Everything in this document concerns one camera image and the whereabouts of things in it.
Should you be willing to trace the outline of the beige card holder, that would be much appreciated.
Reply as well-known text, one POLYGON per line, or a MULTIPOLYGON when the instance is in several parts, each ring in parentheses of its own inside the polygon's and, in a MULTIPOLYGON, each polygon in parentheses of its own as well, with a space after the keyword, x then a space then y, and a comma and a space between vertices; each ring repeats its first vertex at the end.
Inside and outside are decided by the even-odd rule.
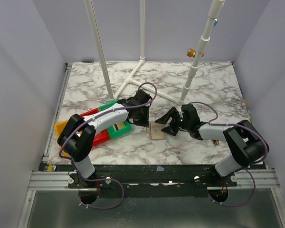
POLYGON ((151 140, 165 140, 165 133, 162 132, 162 128, 164 128, 165 125, 159 124, 156 122, 150 122, 150 139, 151 140))

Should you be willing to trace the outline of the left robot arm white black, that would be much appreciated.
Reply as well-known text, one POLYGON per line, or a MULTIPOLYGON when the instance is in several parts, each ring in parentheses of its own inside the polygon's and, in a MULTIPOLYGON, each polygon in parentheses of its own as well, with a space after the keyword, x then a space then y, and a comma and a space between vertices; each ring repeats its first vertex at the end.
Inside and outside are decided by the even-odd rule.
POLYGON ((117 123, 129 120, 134 125, 148 127, 149 107, 154 99, 140 89, 135 96, 117 100, 96 114, 86 117, 74 114, 69 118, 57 143, 80 172, 79 181, 84 187, 90 188, 96 181, 95 167, 89 158, 95 136, 117 123))

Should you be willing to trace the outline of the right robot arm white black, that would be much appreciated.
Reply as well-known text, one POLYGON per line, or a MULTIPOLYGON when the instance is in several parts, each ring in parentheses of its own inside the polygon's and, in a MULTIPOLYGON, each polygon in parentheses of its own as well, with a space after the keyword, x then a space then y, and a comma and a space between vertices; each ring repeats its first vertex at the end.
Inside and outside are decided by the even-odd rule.
POLYGON ((196 140, 227 143, 230 154, 210 169, 209 181, 214 186, 224 183, 229 174, 263 161, 269 152, 268 144, 250 121, 242 120, 232 124, 203 122, 192 104, 182 105, 181 112, 174 107, 171 108, 155 123, 168 124, 161 131, 172 136, 184 130, 196 140))

